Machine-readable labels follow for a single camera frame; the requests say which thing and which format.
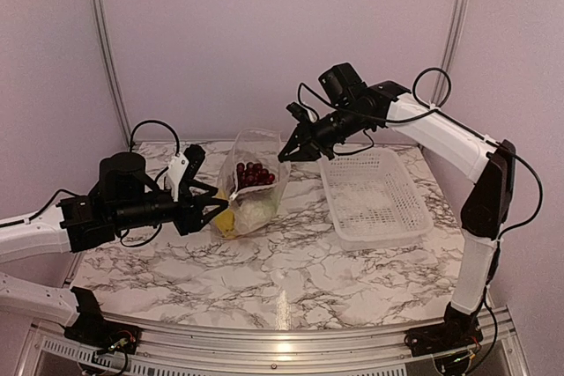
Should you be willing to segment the yellow lemon toy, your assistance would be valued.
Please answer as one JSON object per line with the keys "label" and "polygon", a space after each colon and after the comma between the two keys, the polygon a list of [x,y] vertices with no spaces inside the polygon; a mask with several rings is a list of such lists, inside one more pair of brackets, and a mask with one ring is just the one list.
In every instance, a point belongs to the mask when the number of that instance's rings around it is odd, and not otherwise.
{"label": "yellow lemon toy", "polygon": [[216,197],[218,199],[227,200],[227,208],[214,218],[213,223],[215,224],[222,238],[227,240],[234,240],[238,237],[238,233],[235,230],[235,213],[233,202],[230,197],[222,190],[217,193]]}

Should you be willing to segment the clear zip top bag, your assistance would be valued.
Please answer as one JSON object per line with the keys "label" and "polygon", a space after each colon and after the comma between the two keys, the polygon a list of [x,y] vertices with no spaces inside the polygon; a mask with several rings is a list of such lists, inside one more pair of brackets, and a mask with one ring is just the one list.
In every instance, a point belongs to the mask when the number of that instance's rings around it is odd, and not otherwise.
{"label": "clear zip top bag", "polygon": [[219,235],[236,239],[272,221],[289,181],[291,167],[278,161],[281,134],[268,129],[245,129],[219,170],[218,198],[228,207],[213,220]]}

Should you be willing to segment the white cauliflower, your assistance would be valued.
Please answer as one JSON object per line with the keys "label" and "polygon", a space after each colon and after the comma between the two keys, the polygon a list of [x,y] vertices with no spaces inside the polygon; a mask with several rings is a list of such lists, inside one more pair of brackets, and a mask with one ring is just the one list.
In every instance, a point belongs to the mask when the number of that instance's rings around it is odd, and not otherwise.
{"label": "white cauliflower", "polygon": [[278,206],[271,200],[246,200],[234,207],[234,229],[240,235],[267,225],[277,214]]}

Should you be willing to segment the purple grape bunch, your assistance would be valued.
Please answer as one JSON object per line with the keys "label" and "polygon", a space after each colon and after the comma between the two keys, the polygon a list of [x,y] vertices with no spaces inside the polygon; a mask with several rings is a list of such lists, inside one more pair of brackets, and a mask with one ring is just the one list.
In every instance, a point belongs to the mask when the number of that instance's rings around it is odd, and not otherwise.
{"label": "purple grape bunch", "polygon": [[238,163],[235,168],[238,188],[272,185],[276,176],[260,162]]}

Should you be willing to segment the white plastic basket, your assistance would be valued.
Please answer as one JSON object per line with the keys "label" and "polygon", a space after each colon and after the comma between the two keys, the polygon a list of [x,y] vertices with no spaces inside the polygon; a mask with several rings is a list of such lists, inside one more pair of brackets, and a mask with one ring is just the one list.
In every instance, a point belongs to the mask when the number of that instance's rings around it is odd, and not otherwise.
{"label": "white plastic basket", "polygon": [[372,148],[319,161],[330,217],[346,251],[419,242],[434,221],[400,157]]}

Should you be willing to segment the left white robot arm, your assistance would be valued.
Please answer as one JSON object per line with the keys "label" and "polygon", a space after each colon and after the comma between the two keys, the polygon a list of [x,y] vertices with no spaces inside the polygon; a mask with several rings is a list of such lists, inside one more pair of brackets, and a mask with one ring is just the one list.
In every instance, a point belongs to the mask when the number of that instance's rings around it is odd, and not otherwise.
{"label": "left white robot arm", "polygon": [[[178,196],[161,188],[131,198],[106,200],[97,189],[68,196],[30,217],[1,224],[1,261],[41,254],[79,253],[121,239],[142,227],[174,225],[180,235],[201,231],[228,202],[216,188],[189,181]],[[67,338],[102,346],[125,337],[133,341],[137,328],[106,320],[92,291],[53,288],[3,274],[1,309],[60,325]]]}

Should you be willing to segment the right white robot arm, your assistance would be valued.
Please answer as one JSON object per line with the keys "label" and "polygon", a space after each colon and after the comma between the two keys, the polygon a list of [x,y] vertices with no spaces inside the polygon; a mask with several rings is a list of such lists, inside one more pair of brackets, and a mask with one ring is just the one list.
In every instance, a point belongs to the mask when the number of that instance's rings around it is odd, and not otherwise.
{"label": "right white robot arm", "polygon": [[311,120],[292,102],[287,111],[298,122],[278,159],[312,162],[333,159],[334,147],[365,129],[391,129],[447,160],[473,184],[461,209],[464,251],[456,288],[442,322],[411,328],[404,342],[414,357],[469,345],[482,339],[477,316],[500,258],[499,235],[513,194],[515,147],[497,143],[454,122],[438,106],[425,106],[393,81],[331,83],[332,113]]}

